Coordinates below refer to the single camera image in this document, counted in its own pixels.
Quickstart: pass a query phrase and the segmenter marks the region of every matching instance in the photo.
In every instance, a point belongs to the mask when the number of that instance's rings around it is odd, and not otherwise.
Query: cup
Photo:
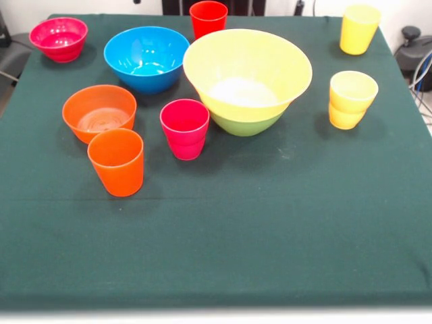
[[[189,9],[195,39],[211,32],[223,30],[227,22],[228,8],[217,1],[200,1]]]
[[[341,130],[356,127],[378,93],[378,84],[357,71],[336,73],[330,80],[329,118]]]
[[[87,155],[105,189],[116,197],[140,190],[144,181],[144,142],[133,130],[115,128],[96,135]]]
[[[168,103],[159,115],[168,146],[175,157],[189,161],[203,150],[209,128],[209,110],[199,101],[178,99]]]
[[[370,5],[347,7],[342,19],[341,50],[351,55],[361,55],[366,52],[380,19],[381,12]]]

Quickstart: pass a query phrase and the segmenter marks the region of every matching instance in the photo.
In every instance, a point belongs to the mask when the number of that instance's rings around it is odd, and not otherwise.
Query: yellow cup
[[[356,127],[378,93],[378,84],[357,71],[336,73],[330,80],[329,118],[341,130]]]
[[[366,52],[377,31],[381,12],[370,5],[351,5],[342,19],[340,48],[347,54]]]

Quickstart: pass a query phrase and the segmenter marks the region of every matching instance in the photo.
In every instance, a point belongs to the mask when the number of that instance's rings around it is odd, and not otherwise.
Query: blue bowl
[[[182,73],[188,40],[175,30],[145,26],[125,30],[106,45],[103,56],[121,81],[153,94],[172,86]]]

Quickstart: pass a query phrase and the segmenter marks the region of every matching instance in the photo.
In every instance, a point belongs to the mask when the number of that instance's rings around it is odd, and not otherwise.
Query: cup rim
[[[375,85],[375,90],[374,90],[373,94],[371,96],[368,96],[368,97],[365,97],[365,98],[354,98],[354,97],[346,96],[346,95],[340,93],[338,90],[336,90],[336,87],[333,85],[333,82],[334,82],[334,79],[337,76],[340,76],[341,74],[359,74],[361,76],[364,76],[364,77],[368,78]],[[335,73],[331,77],[331,79],[330,79],[330,88],[333,89],[333,91],[337,95],[339,95],[339,96],[341,96],[343,98],[347,98],[348,100],[351,100],[351,101],[368,101],[368,100],[374,99],[377,96],[378,91],[379,91],[378,83],[375,81],[374,78],[372,78],[370,75],[368,75],[366,73],[363,73],[363,72],[360,72],[360,71],[354,71],[354,70],[345,70],[345,71],[339,71],[338,73]]]
[[[215,5],[219,5],[221,7],[224,7],[225,8],[225,13],[221,17],[215,18],[215,19],[202,19],[202,18],[196,17],[195,15],[192,15],[192,8],[196,7],[197,5],[202,5],[203,3],[212,3],[212,4],[215,4]],[[190,15],[190,17],[193,17],[193,18],[195,18],[197,20],[200,20],[202,22],[215,22],[217,20],[223,19],[224,17],[226,17],[228,15],[228,7],[226,5],[224,5],[223,3],[220,3],[218,1],[213,1],[213,0],[199,1],[199,2],[194,3],[193,5],[190,6],[190,8],[189,8],[189,15]]]
[[[123,163],[123,164],[119,164],[119,165],[103,165],[103,164],[100,164],[99,162],[96,162],[96,161],[92,158],[92,156],[91,156],[91,154],[90,154],[90,148],[91,148],[92,144],[93,144],[93,143],[94,143],[98,138],[100,138],[100,137],[102,137],[102,136],[104,136],[104,135],[106,135],[107,133],[110,133],[110,132],[127,132],[127,133],[129,133],[130,135],[133,135],[133,136],[135,136],[135,137],[138,137],[139,140],[140,140],[140,144],[141,144],[141,148],[140,148],[140,151],[138,152],[138,154],[137,154],[133,159],[131,159],[130,161],[128,161],[128,162],[126,162],[126,163]],[[110,129],[110,130],[105,130],[104,132],[101,132],[101,133],[97,134],[94,138],[92,138],[92,140],[88,143],[88,146],[87,146],[87,156],[88,156],[88,158],[90,159],[91,163],[93,163],[93,164],[95,164],[95,165],[97,165],[97,166],[99,166],[99,167],[105,168],[105,169],[118,169],[118,168],[120,168],[120,167],[125,167],[125,166],[127,166],[127,165],[131,165],[131,164],[133,164],[133,162],[135,162],[136,160],[138,160],[138,159],[140,158],[141,153],[142,153],[143,151],[144,151],[144,140],[142,139],[142,137],[140,136],[140,134],[138,134],[137,132],[135,132],[135,131],[133,131],[133,130],[129,130],[129,129],[127,129],[127,128],[112,128],[112,129]]]
[[[42,46],[42,45],[40,45],[40,44],[38,44],[38,43],[36,43],[36,42],[34,42],[34,41],[32,40],[32,36],[34,35],[35,30],[36,30],[39,26],[45,24],[46,22],[50,22],[50,21],[53,21],[53,20],[59,20],[59,19],[63,19],[63,20],[73,20],[73,21],[75,21],[75,22],[80,23],[80,24],[83,25],[84,28],[85,28],[85,32],[84,32],[84,34],[83,34],[83,35],[82,35],[78,40],[76,40],[76,41],[74,41],[74,42],[68,44],[67,46],[62,46],[62,45],[59,45],[59,46]],[[86,24],[85,22],[83,22],[82,20],[80,20],[80,19],[78,19],[78,18],[73,18],[73,17],[56,17],[56,18],[46,19],[46,20],[40,22],[39,24],[37,24],[35,27],[33,27],[33,29],[30,31],[30,34],[28,35],[28,39],[29,39],[29,41],[30,41],[30,42],[31,42],[35,47],[37,47],[38,49],[46,49],[46,50],[49,50],[49,49],[61,49],[61,48],[64,48],[64,47],[69,47],[69,46],[72,46],[72,45],[78,44],[79,42],[81,42],[83,39],[85,39],[85,38],[87,37],[87,34],[88,34],[88,26],[87,26],[87,24]]]
[[[167,108],[168,106],[170,106],[170,105],[172,105],[174,103],[177,103],[179,101],[188,101],[188,102],[198,103],[202,108],[204,108],[206,110],[206,112],[207,112],[207,118],[206,118],[205,123],[203,125],[201,125],[200,127],[197,127],[197,128],[195,128],[193,130],[183,130],[183,131],[181,131],[181,130],[174,130],[173,128],[167,126],[167,124],[165,122],[163,122],[163,120],[162,120],[162,113],[164,112],[165,108]],[[197,130],[201,130],[206,125],[208,125],[209,122],[210,122],[210,111],[209,111],[209,109],[207,107],[205,107],[205,105],[203,103],[201,103],[200,101],[197,101],[195,99],[187,99],[187,98],[185,98],[185,99],[176,99],[174,101],[168,102],[165,106],[163,106],[163,108],[161,109],[161,112],[159,113],[159,121],[161,122],[161,124],[163,125],[163,127],[167,128],[168,130],[170,130],[172,132],[175,132],[175,133],[178,133],[178,134],[187,134],[187,133],[191,133],[191,132],[196,132]]]
[[[65,103],[63,104],[63,109],[61,110],[61,116],[63,118],[63,121],[66,123],[67,126],[69,126],[72,130],[78,131],[78,132],[86,132],[87,134],[100,134],[101,132],[107,132],[107,130],[105,131],[84,131],[81,128],[78,128],[76,126],[73,126],[68,119],[65,117],[65,110],[66,110],[66,106],[67,104],[77,95],[89,91],[93,88],[111,88],[111,89],[115,89],[118,91],[121,91],[125,94],[127,94],[128,97],[132,98],[133,103],[134,103],[134,111],[132,112],[132,114],[130,115],[130,117],[119,127],[117,128],[112,128],[112,129],[118,129],[118,128],[122,128],[124,125],[126,125],[128,122],[130,122],[132,119],[134,119],[134,116],[136,115],[136,108],[137,108],[137,103],[136,103],[136,99],[135,96],[128,90],[126,90],[125,88],[122,88],[120,86],[116,86],[114,84],[95,84],[94,86],[87,86],[86,88],[83,88],[81,90],[78,90],[77,92],[75,92],[74,94],[72,94],[69,98],[67,98],[67,100],[65,101]]]
[[[354,7],[362,7],[362,8],[368,8],[368,9],[373,10],[378,15],[377,19],[361,20],[361,19],[358,19],[358,17],[356,17],[355,15],[354,16],[350,15],[349,9],[352,9]],[[355,22],[360,22],[361,24],[376,24],[376,23],[379,23],[381,21],[381,12],[376,7],[373,7],[372,5],[363,4],[363,3],[357,3],[357,4],[349,5],[345,10],[344,15],[347,18],[354,20]]]

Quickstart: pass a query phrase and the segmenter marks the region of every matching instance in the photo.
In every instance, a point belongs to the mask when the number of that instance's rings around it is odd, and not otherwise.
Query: plastic bowl
[[[297,46],[249,29],[196,40],[184,56],[184,71],[212,119],[237,136],[273,125],[312,80],[311,63]]]
[[[30,32],[30,42],[58,63],[75,60],[82,51],[88,33],[87,25],[76,18],[45,20]]]
[[[121,81],[138,92],[153,94],[178,80],[188,47],[188,40],[175,30],[145,26],[115,35],[103,54]]]
[[[82,142],[114,128],[134,127],[135,97],[110,84],[89,86],[75,92],[63,106],[63,120]]]

